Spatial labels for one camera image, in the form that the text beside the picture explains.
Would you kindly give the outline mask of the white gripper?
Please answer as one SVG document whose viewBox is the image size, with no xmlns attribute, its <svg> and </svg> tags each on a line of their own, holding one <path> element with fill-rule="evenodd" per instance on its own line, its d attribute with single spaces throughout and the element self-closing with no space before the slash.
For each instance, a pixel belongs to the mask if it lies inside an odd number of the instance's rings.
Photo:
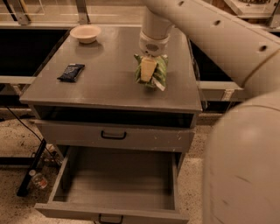
<svg viewBox="0 0 280 224">
<path fill-rule="evenodd" d="M 139 37 L 140 50 L 145 55 L 150 55 L 152 57 L 160 56 L 165 52 L 169 38 L 170 36 L 163 39 L 153 39 L 141 31 Z M 157 67 L 157 62 L 153 58 L 143 57 L 140 66 L 141 80 L 149 82 Z"/>
</svg>

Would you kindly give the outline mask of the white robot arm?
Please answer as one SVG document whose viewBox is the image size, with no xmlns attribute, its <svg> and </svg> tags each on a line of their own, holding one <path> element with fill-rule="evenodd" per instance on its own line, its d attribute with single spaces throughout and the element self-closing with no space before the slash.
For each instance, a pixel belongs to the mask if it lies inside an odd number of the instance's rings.
<svg viewBox="0 0 280 224">
<path fill-rule="evenodd" d="M 280 224 L 279 39 L 204 0 L 143 0 L 143 34 L 175 25 L 248 94 L 205 149 L 204 224 Z"/>
</svg>

